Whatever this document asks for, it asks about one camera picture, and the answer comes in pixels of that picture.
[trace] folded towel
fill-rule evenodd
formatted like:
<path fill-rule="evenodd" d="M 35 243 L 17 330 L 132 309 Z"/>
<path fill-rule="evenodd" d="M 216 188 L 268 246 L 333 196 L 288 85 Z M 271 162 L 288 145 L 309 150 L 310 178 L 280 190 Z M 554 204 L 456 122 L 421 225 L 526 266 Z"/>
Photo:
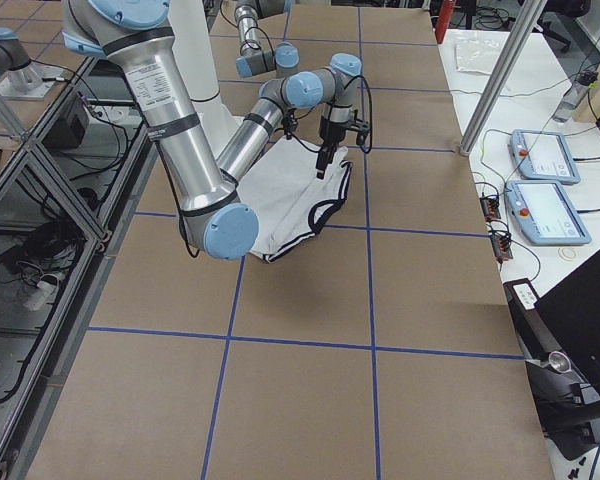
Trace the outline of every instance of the folded towel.
<path fill-rule="evenodd" d="M 279 140 L 256 162 L 238 187 L 241 201 L 260 222 L 253 255 L 273 262 L 320 233 L 347 199 L 352 167 L 344 159 L 347 152 L 338 149 L 323 180 L 316 178 L 316 154 L 296 140 Z"/>

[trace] black screen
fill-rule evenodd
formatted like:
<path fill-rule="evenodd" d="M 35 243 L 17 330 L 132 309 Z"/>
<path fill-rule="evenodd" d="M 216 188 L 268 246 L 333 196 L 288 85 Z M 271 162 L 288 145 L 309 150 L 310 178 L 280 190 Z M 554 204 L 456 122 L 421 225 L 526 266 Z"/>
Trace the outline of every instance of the black screen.
<path fill-rule="evenodd" d="M 538 300 L 536 309 L 600 393 L 600 250 Z"/>

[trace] white table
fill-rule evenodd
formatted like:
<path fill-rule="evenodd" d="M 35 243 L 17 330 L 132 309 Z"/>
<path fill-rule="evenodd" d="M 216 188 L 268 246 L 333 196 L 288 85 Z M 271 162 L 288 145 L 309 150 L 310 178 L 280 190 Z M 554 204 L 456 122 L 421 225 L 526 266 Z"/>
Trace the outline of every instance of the white table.
<path fill-rule="evenodd" d="M 480 98 L 479 94 L 462 93 L 482 92 L 487 84 L 488 76 L 484 74 L 458 72 L 456 68 L 455 47 L 458 41 L 475 39 L 479 41 L 497 42 L 503 46 L 507 40 L 508 32 L 464 31 L 449 30 L 445 42 L 440 46 L 440 55 L 444 64 L 449 88 L 453 94 L 454 106 L 458 123 L 464 132 L 473 111 Z M 539 89 L 552 86 L 560 81 L 559 85 L 534 94 L 505 98 L 506 95 L 531 93 Z M 514 171 L 515 165 L 510 157 L 507 144 L 509 136 L 489 129 L 498 129 L 512 132 L 517 128 L 555 131 L 571 134 L 585 131 L 593 124 L 575 123 L 569 120 L 565 124 L 549 121 L 564 92 L 570 85 L 566 74 L 555 58 L 541 34 L 532 34 L 523 49 L 508 81 L 503 89 L 502 98 L 498 99 L 496 106 L 489 117 L 476 146 L 470 155 L 471 167 L 476 175 L 476 181 L 481 181 L 482 174 L 487 182 L 494 184 L 502 192 L 502 180 L 480 163 L 482 146 L 484 146 L 483 162 L 498 171 L 505 179 Z M 600 132 L 593 128 L 582 134 L 569 136 L 568 145 L 576 158 L 600 156 Z M 580 162 L 578 170 L 582 177 L 578 185 L 566 187 L 567 194 L 577 209 L 600 207 L 600 163 Z M 514 173 L 511 179 L 520 176 Z M 533 282 L 540 295 L 544 295 L 560 280 L 571 273 L 578 265 L 600 249 L 600 213 L 582 215 L 584 224 L 591 234 L 592 242 L 578 247 L 538 247 L 531 245 L 522 235 L 520 228 L 513 218 L 507 223 L 513 233 L 514 240 L 530 248 L 538 255 L 542 262 L 542 269 L 538 278 Z M 501 271 L 502 281 L 518 278 L 532 278 L 537 271 L 537 262 L 531 254 L 523 248 L 513 245 L 514 259 L 503 264 Z M 580 468 L 580 478 L 588 478 L 589 468 L 594 452 L 590 452 L 585 467 L 580 467 L 576 461 L 569 462 L 564 459 L 553 442 L 548 441 L 548 451 L 556 478 L 565 478 L 572 468 Z M 600 480 L 600 460 L 596 468 L 596 480 Z"/>

